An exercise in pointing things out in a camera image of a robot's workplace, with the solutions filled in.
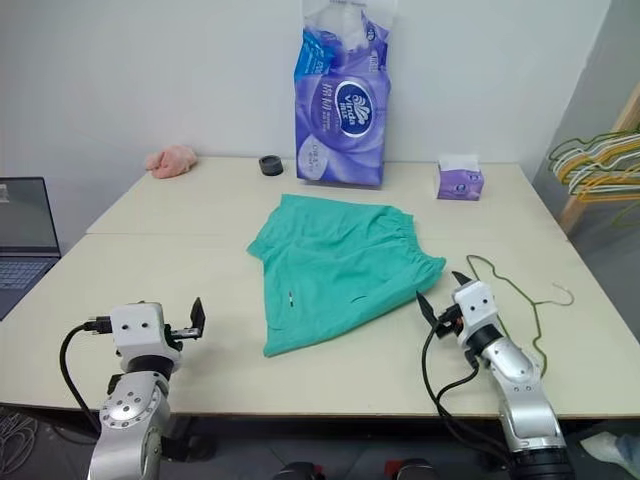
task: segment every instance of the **plastic packaging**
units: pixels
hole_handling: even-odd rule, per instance
[[[477,155],[440,155],[436,177],[438,198],[480,200],[484,175]]]
[[[303,0],[294,73],[299,178],[380,185],[395,0]]]

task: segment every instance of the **black cable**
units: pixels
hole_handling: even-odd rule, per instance
[[[91,410],[89,410],[89,407],[82,399],[82,395],[80,395],[80,392],[78,392],[78,389],[74,385],[73,380],[71,380],[71,375],[69,375],[69,368],[67,367],[67,349],[69,348],[71,339],[76,333],[82,332],[84,330],[87,330],[86,324],[78,325],[73,330],[71,330],[63,340],[62,345],[60,346],[60,371],[62,372],[62,377],[64,378],[67,387],[69,387],[69,390],[71,390],[73,397],[78,402],[78,405],[80,405],[80,409],[87,416],[96,433],[99,434],[101,430],[100,423],[98,422],[98,419],[91,413]]]
[[[280,455],[276,453],[276,451],[274,450],[274,448],[271,446],[269,442],[267,442],[267,448],[271,451],[271,455],[276,457],[276,459],[282,464],[283,467],[287,465],[285,461],[282,459],[282,457],[280,457]]]
[[[427,388],[427,392],[429,393],[429,397],[431,398],[431,400],[433,401],[433,403],[436,405],[436,408],[438,410],[438,414],[440,415],[440,417],[442,417],[442,419],[444,420],[444,424],[447,427],[447,430],[449,430],[449,433],[451,433],[451,435],[460,443],[462,443],[463,445],[476,450],[476,451],[480,451],[483,453],[487,453],[493,457],[498,458],[500,461],[502,461],[505,465],[509,465],[509,458],[506,454],[506,449],[504,447],[504,445],[502,445],[500,442],[498,442],[497,440],[495,440],[494,438],[489,437],[488,435],[485,435],[484,433],[476,430],[475,428],[471,427],[470,425],[467,425],[466,423],[462,422],[461,420],[458,420],[456,418],[453,417],[453,415],[451,415],[446,408],[444,408],[442,406],[442,404],[440,403],[438,397],[435,395],[435,393],[433,392],[433,389],[431,388],[431,383],[429,382],[429,375],[427,373],[427,351],[429,350],[429,345],[431,344],[431,341],[433,340],[433,337],[435,335],[436,329],[438,328],[438,326],[440,326],[442,322],[439,321],[438,324],[436,324],[431,331],[429,332],[429,335],[427,336],[427,339],[424,343],[424,346],[422,348],[422,358],[421,358],[421,363],[422,363],[422,378],[424,380],[424,384],[425,387]],[[473,378],[475,378],[475,376],[477,375],[477,372],[472,373],[470,375],[471,378],[467,377],[466,379],[460,380],[459,382],[463,382],[464,380],[466,380],[466,382],[471,381]],[[447,386],[450,388],[445,387],[445,392],[441,392],[442,394],[446,393],[446,391],[451,390],[452,388],[455,388],[455,385],[451,384],[451,386]],[[459,432],[457,432],[454,428],[453,425],[456,425],[458,428],[465,430],[467,433],[476,436],[479,439],[482,439],[484,441],[484,443],[474,443],[469,441],[468,439],[462,437],[460,435]]]
[[[447,393],[449,390],[453,390],[454,388],[460,387],[465,383],[469,383],[471,380],[473,380],[478,376],[479,372],[480,372],[480,368],[476,367],[473,369],[473,372],[471,372],[468,376],[464,377],[462,380],[458,380],[457,382],[450,383],[446,387],[442,388],[442,390],[438,392],[438,395],[436,395],[436,401],[438,402],[438,404],[439,405],[442,404],[442,397],[444,396],[445,393]]]
[[[50,427],[53,433],[55,433],[58,437],[60,437],[65,442],[69,442],[74,445],[81,445],[81,446],[93,446],[96,444],[96,442],[83,442],[82,440],[74,440],[73,438],[70,438],[66,434],[62,433],[62,431],[59,430],[58,427],[56,427],[55,425],[50,425]]]

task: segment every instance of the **white wall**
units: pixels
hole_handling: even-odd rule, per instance
[[[6,169],[47,177],[67,244],[163,145],[293,155],[298,0],[0,4]],[[608,6],[399,0],[387,159],[475,151],[532,176]]]

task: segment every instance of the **table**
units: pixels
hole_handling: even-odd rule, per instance
[[[516,164],[483,165],[480,202],[437,200],[437,167],[428,163],[387,164],[382,189],[309,184],[295,178],[292,162],[285,169],[265,177],[257,160],[210,158],[189,175],[163,181],[145,175],[87,232],[215,235],[218,245],[238,247],[255,237],[282,193],[294,193],[393,205],[415,216],[419,238],[497,240],[532,230],[550,241],[566,238]]]
[[[0,402],[74,408],[57,366],[69,329],[143,299],[161,302],[166,321],[180,327],[200,296],[205,336],[186,342],[183,367],[171,380],[174,412],[434,416],[419,362],[428,328],[414,303],[321,345],[262,356],[262,268],[244,249],[288,192],[391,203],[413,213],[422,248],[446,257],[447,272],[468,271],[465,256],[473,253],[494,261],[536,299],[564,299],[552,282],[569,288],[574,305],[541,307],[541,344],[550,358],[544,383],[556,412],[640,416],[640,346],[517,166],[487,165],[486,195],[478,203],[433,200],[434,169],[425,164],[388,165],[381,191],[307,186],[291,171],[264,178],[254,170],[254,162],[207,159],[184,177],[138,182],[0,324]],[[480,275],[494,287],[514,340],[528,347],[534,336],[528,305],[486,269]],[[428,297],[444,308],[454,286],[446,273]],[[69,365],[88,404],[98,407],[119,371],[112,339],[79,335]],[[469,371],[454,338],[433,344],[429,365],[437,386]],[[451,392],[447,404],[460,415],[497,414],[485,373]]]

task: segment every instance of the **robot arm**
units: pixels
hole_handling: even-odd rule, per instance
[[[138,303],[115,308],[102,318],[112,332],[125,372],[114,377],[109,397],[100,410],[102,431],[95,446],[90,480],[152,480],[158,478],[162,437],[169,423],[169,379],[180,367],[183,338],[199,338],[204,312],[196,300],[193,326],[172,331],[162,307]]]
[[[540,366],[499,329],[489,286],[454,272],[454,305],[439,318],[424,297],[422,312],[438,337],[454,332],[458,345],[484,360],[500,398],[500,421],[512,456],[512,478],[573,479],[566,444],[544,392]]]

